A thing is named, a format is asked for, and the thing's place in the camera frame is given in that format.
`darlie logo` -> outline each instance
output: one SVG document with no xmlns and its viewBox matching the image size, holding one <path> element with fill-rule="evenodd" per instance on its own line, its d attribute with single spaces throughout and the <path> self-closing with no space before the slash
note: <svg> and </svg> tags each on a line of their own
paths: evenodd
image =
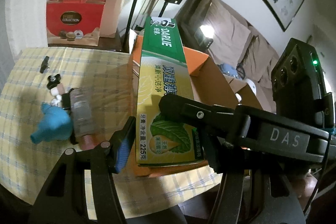
<svg viewBox="0 0 336 224">
<path fill-rule="evenodd" d="M 161 25 L 162 27 L 174 28 L 175 23 L 169 22 L 168 20 L 151 20 L 151 25 Z"/>
</svg>

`light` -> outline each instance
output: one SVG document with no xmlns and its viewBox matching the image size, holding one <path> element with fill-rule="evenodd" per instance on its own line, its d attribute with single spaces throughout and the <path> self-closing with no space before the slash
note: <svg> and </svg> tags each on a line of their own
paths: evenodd
<svg viewBox="0 0 336 224">
<path fill-rule="evenodd" d="M 325 91 L 327 93 L 333 92 L 332 89 L 331 89 L 331 85 L 329 84 L 329 82 L 328 82 L 328 80 L 327 80 L 326 75 L 325 75 L 324 72 L 323 72 L 323 76 L 324 76 L 323 78 L 324 78 Z"/>
<path fill-rule="evenodd" d="M 215 33 L 215 30 L 212 28 L 212 26 L 209 25 L 202 25 L 200 27 L 202 33 L 204 34 L 205 37 L 207 38 L 213 38 L 213 35 Z"/>
</svg>

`plaid tablecloth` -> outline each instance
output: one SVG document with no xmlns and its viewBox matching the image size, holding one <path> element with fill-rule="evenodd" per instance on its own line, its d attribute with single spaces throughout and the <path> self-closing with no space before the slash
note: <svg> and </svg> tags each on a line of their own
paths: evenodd
<svg viewBox="0 0 336 224">
<path fill-rule="evenodd" d="M 48 55 L 50 68 L 40 74 Z M 130 114 L 130 55 L 99 50 L 50 47 L 29 48 L 15 64 L 0 96 L 0 183 L 22 200 L 33 204 L 43 183 L 69 141 L 35 145 L 30 135 L 42 118 L 40 105 L 50 102 L 47 77 L 60 73 L 66 92 L 70 88 L 92 90 L 92 114 L 108 139 L 123 127 Z M 113 175 L 126 218 L 141 216 L 186 201 L 220 183 L 208 166 L 159 178 L 136 178 L 129 165 Z M 85 174 L 87 207 L 95 219 L 90 174 Z"/>
</svg>

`toothpaste box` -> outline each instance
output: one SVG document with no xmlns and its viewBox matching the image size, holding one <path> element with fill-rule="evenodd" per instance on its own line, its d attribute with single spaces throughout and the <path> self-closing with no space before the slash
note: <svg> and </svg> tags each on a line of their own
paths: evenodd
<svg viewBox="0 0 336 224">
<path fill-rule="evenodd" d="M 179 30 L 174 19 L 147 17 L 137 97 L 139 165 L 180 165 L 203 160 L 198 132 L 160 114 L 159 101 L 168 93 L 194 99 Z"/>
</svg>

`mint leaf illustration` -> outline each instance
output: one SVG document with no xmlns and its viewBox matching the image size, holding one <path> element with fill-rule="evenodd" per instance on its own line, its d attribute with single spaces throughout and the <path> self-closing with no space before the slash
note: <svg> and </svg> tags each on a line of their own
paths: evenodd
<svg viewBox="0 0 336 224">
<path fill-rule="evenodd" d="M 174 142 L 180 143 L 179 146 L 171 149 L 174 153 L 184 153 L 191 149 L 190 138 L 187 131 L 184 129 L 181 123 L 159 120 L 162 117 L 155 117 L 151 124 L 152 136 L 163 135 Z"/>
<path fill-rule="evenodd" d="M 159 113 L 153 120 L 152 123 L 154 122 L 158 122 L 158 121 L 166 121 L 166 118 L 164 117 L 164 115 L 162 115 L 161 113 Z"/>
</svg>

